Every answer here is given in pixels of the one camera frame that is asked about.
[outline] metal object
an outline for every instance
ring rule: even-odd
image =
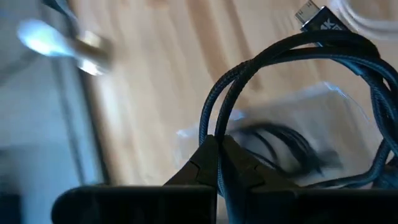
[[[109,73],[111,44],[105,38],[85,31],[73,41],[78,67],[91,75]]]
[[[91,75],[109,72],[111,44],[92,32],[68,39],[47,23],[28,19],[19,24],[17,35],[24,45],[42,55],[75,57],[78,67]]]

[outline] metal connector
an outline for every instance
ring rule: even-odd
[[[295,17],[304,25],[309,20],[311,20],[319,11],[320,8],[313,1],[309,0],[307,3],[305,3],[304,6],[300,8]]]
[[[86,31],[73,41],[72,46],[80,69],[91,75],[109,73],[112,52],[109,40]]]

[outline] wooden table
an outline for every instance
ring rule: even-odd
[[[198,123],[214,82],[270,44],[298,33],[300,24],[294,14],[304,3],[75,1],[82,28],[114,44],[111,74],[88,77],[96,127],[113,183],[163,184],[168,180],[177,171],[176,133]],[[397,47],[376,43],[383,58],[398,67],[398,60],[393,60]],[[236,107],[263,105],[320,81],[340,86],[372,117],[367,84],[329,60],[263,68],[248,83]]]

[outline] white cable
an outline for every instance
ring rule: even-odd
[[[69,41],[54,27],[38,19],[22,21],[17,30],[19,40],[28,48],[48,57],[75,56]]]
[[[332,0],[333,6],[360,34],[370,39],[398,40],[398,21],[370,19],[359,15],[353,9],[351,0]]]

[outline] wooden surface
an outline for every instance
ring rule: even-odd
[[[294,14],[304,2],[75,1],[82,28],[114,44],[112,73],[88,77],[113,183],[168,180],[177,171],[176,152],[181,150],[177,132],[197,125],[214,82],[270,44],[298,33]],[[384,9],[389,6],[383,3]],[[383,58],[398,67],[394,43],[376,43]],[[329,60],[263,68],[248,83],[236,108],[263,105],[320,81],[340,86],[372,116],[365,82]]]

